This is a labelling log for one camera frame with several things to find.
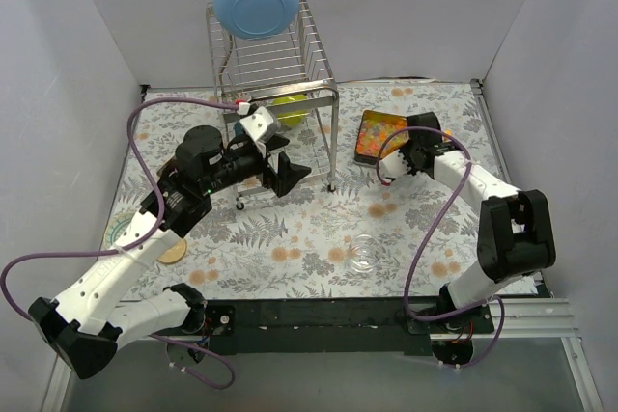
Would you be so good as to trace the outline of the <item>square tin of star candies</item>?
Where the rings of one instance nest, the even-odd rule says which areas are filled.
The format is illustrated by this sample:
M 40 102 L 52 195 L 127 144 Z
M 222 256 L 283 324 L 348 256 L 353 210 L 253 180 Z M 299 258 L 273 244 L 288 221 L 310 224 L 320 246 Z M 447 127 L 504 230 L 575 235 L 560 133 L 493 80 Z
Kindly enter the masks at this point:
M 379 150 L 386 139 L 405 127 L 407 127 L 406 117 L 365 110 L 356 136 L 354 161 L 361 165 L 375 166 Z

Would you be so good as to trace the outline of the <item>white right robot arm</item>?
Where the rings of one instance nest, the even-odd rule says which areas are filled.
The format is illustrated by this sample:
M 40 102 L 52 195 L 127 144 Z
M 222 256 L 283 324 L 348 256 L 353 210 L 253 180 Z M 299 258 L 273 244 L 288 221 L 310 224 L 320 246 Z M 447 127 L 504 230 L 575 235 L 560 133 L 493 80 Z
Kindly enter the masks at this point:
M 556 250 L 548 199 L 538 189 L 520 190 L 471 160 L 463 144 L 441 130 L 435 113 L 407 117 L 408 141 L 397 154 L 406 174 L 424 173 L 452 189 L 414 256 L 411 269 L 457 198 L 478 214 L 477 260 L 460 277 L 440 290 L 432 314 L 409 305 L 407 277 L 403 304 L 415 320 L 434 322 L 459 332 L 472 320 L 472 310 L 491 301 L 515 281 L 554 265 Z

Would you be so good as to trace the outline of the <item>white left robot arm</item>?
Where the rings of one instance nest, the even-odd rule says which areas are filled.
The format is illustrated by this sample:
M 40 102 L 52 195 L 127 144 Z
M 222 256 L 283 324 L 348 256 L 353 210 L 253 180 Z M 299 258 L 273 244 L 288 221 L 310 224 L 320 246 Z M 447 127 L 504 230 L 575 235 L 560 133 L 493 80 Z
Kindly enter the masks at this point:
M 43 338 L 79 378 L 93 377 L 120 348 L 161 330 L 186 335 L 202 330 L 206 300 L 187 284 L 138 303 L 120 301 L 211 211 L 211 194 L 257 178 L 283 197 L 307 177 L 310 168 L 294 164 L 284 152 L 270 161 L 271 151 L 288 142 L 280 135 L 263 141 L 244 133 L 224 145 L 215 127 L 191 128 L 160 175 L 162 196 L 150 194 L 142 202 L 108 256 L 54 298 L 39 297 L 31 304 L 28 314 Z

